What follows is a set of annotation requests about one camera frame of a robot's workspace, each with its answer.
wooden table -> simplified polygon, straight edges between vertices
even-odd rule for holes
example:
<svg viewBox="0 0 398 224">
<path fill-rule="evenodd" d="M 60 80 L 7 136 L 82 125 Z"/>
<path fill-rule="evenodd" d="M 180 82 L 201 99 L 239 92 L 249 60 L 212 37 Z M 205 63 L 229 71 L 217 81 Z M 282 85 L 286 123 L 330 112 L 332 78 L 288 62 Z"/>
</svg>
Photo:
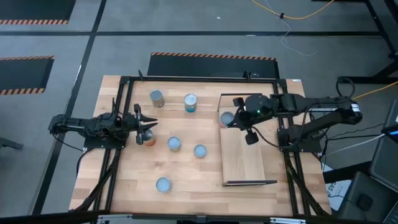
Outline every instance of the wooden table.
<svg viewBox="0 0 398 224">
<path fill-rule="evenodd" d="M 94 116 L 111 111 L 111 100 L 117 95 L 119 80 L 120 76 L 104 76 Z M 287 86 L 289 93 L 304 94 L 300 80 L 287 80 Z M 162 108 L 152 106 L 149 92 L 153 89 L 159 89 L 164 94 L 166 103 Z M 194 113 L 184 110 L 183 97 L 187 93 L 198 97 Z M 269 96 L 273 89 L 271 84 L 263 83 L 134 82 L 131 111 L 133 104 L 139 103 L 142 114 L 159 120 L 159 124 L 152 129 L 157 143 L 152 147 L 138 146 L 135 134 L 127 140 L 121 153 L 111 212 L 292 215 L 283 155 L 261 139 L 266 179 L 277 180 L 277 183 L 222 186 L 220 131 L 216 122 L 221 93 L 262 93 Z M 294 120 L 298 124 L 302 117 Z M 259 127 L 263 135 L 275 143 L 277 128 L 276 119 L 266 121 Z M 177 152 L 167 148 L 167 140 L 171 136 L 182 140 L 182 147 Z M 207 147 L 206 157 L 199 159 L 193 155 L 196 144 Z M 79 206 L 96 185 L 103 155 L 104 149 L 94 149 L 82 159 L 70 208 Z M 323 209 L 331 212 L 319 161 L 309 153 L 300 155 L 307 188 Z M 172 181 L 172 189 L 167 194 L 158 192 L 155 187 L 160 177 L 168 177 Z M 104 208 L 107 192 L 108 187 L 105 186 L 100 208 Z M 296 197 L 299 211 L 303 213 L 298 187 Z"/>
</svg>

gray carpet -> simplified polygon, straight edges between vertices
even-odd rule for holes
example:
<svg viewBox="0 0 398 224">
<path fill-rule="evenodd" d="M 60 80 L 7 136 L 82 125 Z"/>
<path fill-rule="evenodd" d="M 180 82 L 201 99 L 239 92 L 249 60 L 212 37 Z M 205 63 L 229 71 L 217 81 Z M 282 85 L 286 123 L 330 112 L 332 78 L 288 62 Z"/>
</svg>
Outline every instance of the gray carpet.
<svg viewBox="0 0 398 224">
<path fill-rule="evenodd" d="M 64 113 L 87 37 L 0 37 L 0 57 L 54 55 L 42 94 L 0 97 L 0 136 L 24 144 L 0 149 L 0 217 L 27 215 L 51 153 L 51 117 Z M 80 152 L 69 151 L 72 162 Z"/>
<path fill-rule="evenodd" d="M 269 0 L 272 7 L 289 16 L 302 16 L 325 2 Z M 382 1 L 372 0 L 391 39 L 396 44 L 398 29 Z M 91 30 L 99 0 L 76 2 L 66 26 L 0 26 L 4 30 Z M 376 30 L 364 4 L 333 3 L 302 21 L 287 21 L 296 31 Z M 113 0 L 108 1 L 100 31 L 151 30 L 287 30 L 271 13 L 249 0 Z M 53 139 L 47 131 L 52 116 L 63 113 L 68 101 L 88 37 L 0 37 L 0 57 L 55 55 L 46 92 L 41 95 L 0 97 L 0 136 L 22 142 L 25 148 L 0 150 L 0 217 L 28 214 L 32 208 L 40 177 L 50 155 Z M 280 37 L 243 36 L 119 36 L 97 37 L 78 94 L 73 115 L 90 118 L 103 75 L 137 75 L 147 72 L 151 52 L 193 52 L 206 54 L 252 55 L 278 59 L 281 78 L 299 78 L 308 97 L 335 96 L 334 83 L 341 75 L 373 75 L 391 63 L 387 45 L 379 37 L 287 37 L 286 43 L 306 57 L 286 49 Z M 356 95 L 379 88 L 357 85 Z M 345 93 L 349 86 L 343 85 Z M 358 100 L 363 121 L 357 126 L 337 125 L 329 136 L 384 122 L 398 87 Z M 380 128 L 361 134 L 375 134 Z M 331 142 L 333 152 L 363 139 Z M 83 140 L 67 134 L 65 142 L 81 147 Z M 376 142 L 327 157 L 327 164 L 339 168 L 372 157 Z M 45 201 L 44 213 L 65 212 L 75 184 L 80 152 L 62 147 L 61 155 Z"/>
</svg>

caution tape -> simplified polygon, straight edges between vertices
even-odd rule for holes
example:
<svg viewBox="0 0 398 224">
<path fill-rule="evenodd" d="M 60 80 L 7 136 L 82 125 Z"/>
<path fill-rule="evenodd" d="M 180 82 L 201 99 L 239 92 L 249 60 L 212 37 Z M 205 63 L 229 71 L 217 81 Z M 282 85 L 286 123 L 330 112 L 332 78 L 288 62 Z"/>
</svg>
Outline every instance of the caution tape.
<svg viewBox="0 0 398 224">
<path fill-rule="evenodd" d="M 54 59 L 54 56 L 32 56 L 32 57 L 0 57 L 0 60 L 30 60 L 30 59 Z"/>
<path fill-rule="evenodd" d="M 27 89 L 15 89 L 15 90 L 0 90 L 0 95 L 16 95 L 16 94 L 34 94 L 43 93 L 45 88 L 27 88 Z"/>
<path fill-rule="evenodd" d="M 276 61 L 276 58 L 272 58 L 272 57 L 238 56 L 238 55 L 189 54 L 189 53 L 167 53 L 167 52 L 152 52 L 152 55 L 182 56 L 182 57 L 211 57 L 211 58 L 254 59 L 254 60 L 273 60 L 273 61 Z"/>
<path fill-rule="evenodd" d="M 0 19 L 0 25 L 59 25 L 68 24 L 63 19 Z"/>
</svg>

tin can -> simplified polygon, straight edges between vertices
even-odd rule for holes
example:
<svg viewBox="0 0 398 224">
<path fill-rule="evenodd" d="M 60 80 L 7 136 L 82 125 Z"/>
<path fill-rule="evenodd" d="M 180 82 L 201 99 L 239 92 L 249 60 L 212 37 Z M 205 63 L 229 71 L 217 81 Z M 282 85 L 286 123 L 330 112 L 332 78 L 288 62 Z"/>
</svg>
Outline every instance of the tin can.
<svg viewBox="0 0 398 224">
<path fill-rule="evenodd" d="M 227 125 L 234 120 L 234 114 L 227 111 L 221 114 L 218 118 L 218 124 L 221 128 L 226 128 Z"/>
<path fill-rule="evenodd" d="M 193 153 L 197 158 L 203 158 L 207 154 L 206 147 L 204 145 L 197 145 L 193 149 Z"/>
<path fill-rule="evenodd" d="M 147 130 L 142 135 L 142 141 L 144 142 L 145 146 L 151 147 L 156 143 L 156 137 L 154 136 L 154 133 L 151 130 Z"/>
<path fill-rule="evenodd" d="M 161 108 L 164 105 L 163 94 L 160 90 L 152 90 L 149 93 L 149 97 L 152 100 L 154 107 Z"/>
<path fill-rule="evenodd" d="M 185 110 L 189 113 L 197 110 L 197 96 L 194 94 L 187 94 L 184 98 Z"/>
<path fill-rule="evenodd" d="M 167 193 L 168 191 L 170 191 L 171 188 L 172 188 L 172 182 L 166 177 L 161 177 L 156 182 L 156 189 L 159 192 Z"/>
<path fill-rule="evenodd" d="M 178 151 L 181 148 L 181 141 L 177 137 L 171 137 L 167 141 L 167 145 L 171 151 Z"/>
</svg>

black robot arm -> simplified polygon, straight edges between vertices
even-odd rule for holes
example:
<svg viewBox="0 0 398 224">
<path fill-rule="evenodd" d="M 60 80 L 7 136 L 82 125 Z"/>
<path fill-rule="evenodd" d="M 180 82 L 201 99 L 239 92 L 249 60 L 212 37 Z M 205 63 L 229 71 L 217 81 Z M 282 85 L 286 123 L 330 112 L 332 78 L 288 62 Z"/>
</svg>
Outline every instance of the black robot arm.
<svg viewBox="0 0 398 224">
<path fill-rule="evenodd" d="M 81 119 L 68 118 L 63 114 L 54 116 L 49 125 L 50 134 L 74 131 L 86 139 L 85 147 L 114 148 L 124 144 L 131 131 L 137 131 L 136 142 L 142 144 L 142 135 L 157 123 L 141 124 L 142 122 L 157 121 L 142 115 L 141 107 L 134 105 L 135 115 L 131 113 L 118 116 L 118 111 L 113 107 L 111 113 L 104 113 L 96 118 Z"/>
<path fill-rule="evenodd" d="M 362 120 L 358 104 L 345 96 L 304 98 L 298 94 L 286 93 L 271 95 L 268 98 L 264 95 L 251 95 L 245 101 L 242 98 L 234 99 L 234 105 L 238 109 L 234 120 L 229 123 L 228 127 L 246 130 L 248 144 L 258 142 L 257 134 L 252 131 L 255 124 L 272 118 L 289 118 L 301 113 L 329 112 L 326 116 L 309 123 L 295 124 L 288 129 L 279 130 L 280 143 L 285 143 L 276 146 L 280 148 L 288 148 L 293 144 L 303 146 L 302 144 L 308 142 L 308 139 L 313 139 L 318 135 L 319 130 L 335 124 L 358 124 Z"/>
</svg>

